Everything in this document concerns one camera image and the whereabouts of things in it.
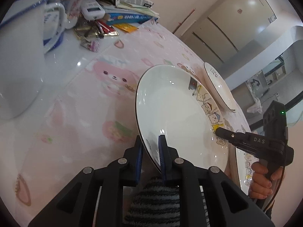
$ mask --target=finger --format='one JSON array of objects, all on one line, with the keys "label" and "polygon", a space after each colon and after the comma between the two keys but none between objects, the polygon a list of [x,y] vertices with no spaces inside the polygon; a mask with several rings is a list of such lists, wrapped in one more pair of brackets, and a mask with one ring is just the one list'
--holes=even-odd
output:
[{"label": "finger", "polygon": [[282,167],[280,167],[278,170],[276,170],[276,171],[271,175],[271,179],[272,179],[272,180],[280,179],[280,178],[282,177],[282,170],[283,170]]},{"label": "finger", "polygon": [[269,181],[264,175],[256,172],[252,174],[252,180],[265,188],[270,188],[272,186],[271,181]]},{"label": "finger", "polygon": [[268,189],[265,187],[262,187],[256,182],[252,182],[250,184],[250,189],[256,193],[260,193],[261,195],[271,195],[272,194],[272,189]]},{"label": "finger", "polygon": [[255,171],[256,173],[259,173],[259,174],[266,174],[268,173],[268,169],[261,165],[259,162],[255,162],[251,165],[251,169],[253,171]]},{"label": "finger", "polygon": [[267,197],[266,195],[262,195],[260,193],[255,192],[255,191],[249,191],[248,195],[252,199],[260,199],[260,200],[265,199]]}]

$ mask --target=striped clothing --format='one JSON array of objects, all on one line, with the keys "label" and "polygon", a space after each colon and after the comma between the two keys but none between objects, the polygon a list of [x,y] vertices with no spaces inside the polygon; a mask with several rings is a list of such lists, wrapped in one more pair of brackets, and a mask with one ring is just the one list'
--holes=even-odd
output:
[{"label": "striped clothing", "polygon": [[[204,211],[209,226],[208,212],[202,193]],[[125,227],[180,226],[179,189],[163,186],[160,177],[153,177],[133,199],[124,218]]]}]

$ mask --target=white pitcher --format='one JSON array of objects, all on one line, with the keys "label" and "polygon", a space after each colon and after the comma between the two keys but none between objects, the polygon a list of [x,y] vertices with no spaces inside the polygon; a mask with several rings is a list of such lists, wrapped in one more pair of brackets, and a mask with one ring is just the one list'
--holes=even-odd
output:
[{"label": "white pitcher", "polygon": [[[48,0],[16,0],[0,24],[0,118],[21,114],[43,83],[44,54],[64,31],[65,9]],[[44,13],[58,8],[60,19],[53,38],[43,46]]]}]

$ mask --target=small plate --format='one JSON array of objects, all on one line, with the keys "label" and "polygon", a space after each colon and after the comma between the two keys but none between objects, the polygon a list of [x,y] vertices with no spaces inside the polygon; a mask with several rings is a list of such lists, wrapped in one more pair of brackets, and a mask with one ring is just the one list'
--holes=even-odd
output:
[{"label": "small plate", "polygon": [[253,174],[251,165],[256,161],[259,161],[259,159],[238,148],[236,148],[236,157],[240,188],[246,195],[248,195],[249,185],[252,182]]},{"label": "small plate", "polygon": [[216,101],[227,111],[236,112],[236,103],[227,84],[220,74],[207,62],[204,62],[204,79]]},{"label": "small plate", "polygon": [[141,77],[136,118],[143,144],[160,169],[158,136],[195,166],[225,170],[228,143],[214,133],[225,127],[222,114],[203,85],[181,68],[157,65]]}]

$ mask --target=tablecloth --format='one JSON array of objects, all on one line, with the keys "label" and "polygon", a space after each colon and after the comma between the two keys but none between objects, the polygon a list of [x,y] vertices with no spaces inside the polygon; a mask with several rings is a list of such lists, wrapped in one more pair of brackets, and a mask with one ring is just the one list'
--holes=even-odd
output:
[{"label": "tablecloth", "polygon": [[[15,218],[21,226],[27,226],[81,169],[105,167],[134,145],[138,134],[135,90],[141,75],[157,64],[180,67],[206,86],[203,61],[152,19],[96,54],[64,88],[33,134],[12,186]],[[239,106],[236,113],[220,110],[228,129],[250,131]],[[147,156],[145,161],[143,171],[155,169]]]}]

